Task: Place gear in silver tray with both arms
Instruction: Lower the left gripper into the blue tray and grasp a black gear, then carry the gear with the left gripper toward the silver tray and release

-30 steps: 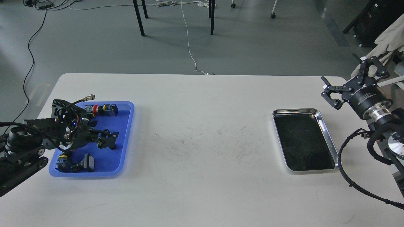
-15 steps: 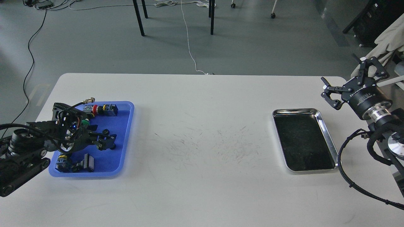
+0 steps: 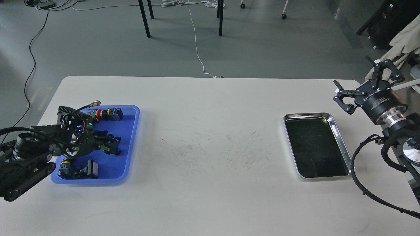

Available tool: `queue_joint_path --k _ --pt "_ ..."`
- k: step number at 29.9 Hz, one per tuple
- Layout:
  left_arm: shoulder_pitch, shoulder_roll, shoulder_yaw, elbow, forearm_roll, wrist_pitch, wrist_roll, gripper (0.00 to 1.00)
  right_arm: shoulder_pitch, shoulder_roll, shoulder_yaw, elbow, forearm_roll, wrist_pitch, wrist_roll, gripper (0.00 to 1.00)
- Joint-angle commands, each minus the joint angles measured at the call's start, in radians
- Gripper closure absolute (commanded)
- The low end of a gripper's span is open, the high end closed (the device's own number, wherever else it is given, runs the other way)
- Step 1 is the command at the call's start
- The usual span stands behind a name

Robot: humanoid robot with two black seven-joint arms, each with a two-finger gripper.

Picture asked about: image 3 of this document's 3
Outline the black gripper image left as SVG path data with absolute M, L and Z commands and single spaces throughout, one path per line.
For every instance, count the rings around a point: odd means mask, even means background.
M 105 154 L 114 154 L 119 149 L 121 137 L 108 136 L 107 130 L 86 130 L 74 133 L 60 129 L 57 133 L 57 155 L 78 158 L 101 149 Z

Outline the black robot arm image left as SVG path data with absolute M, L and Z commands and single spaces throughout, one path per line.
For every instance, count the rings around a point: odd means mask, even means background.
M 123 117 L 120 108 L 94 109 L 99 105 L 100 101 L 94 101 L 79 109 L 60 106 L 56 125 L 2 129 L 3 136 L 16 131 L 20 134 L 15 140 L 1 144 L 1 197 L 12 202 L 54 172 L 56 164 L 51 162 L 54 156 L 64 156 L 58 169 L 61 178 L 97 178 L 96 162 L 89 160 L 80 170 L 74 162 L 99 149 L 105 154 L 119 155 L 121 138 L 106 130 L 95 130 L 93 125 L 100 120 L 121 121 Z

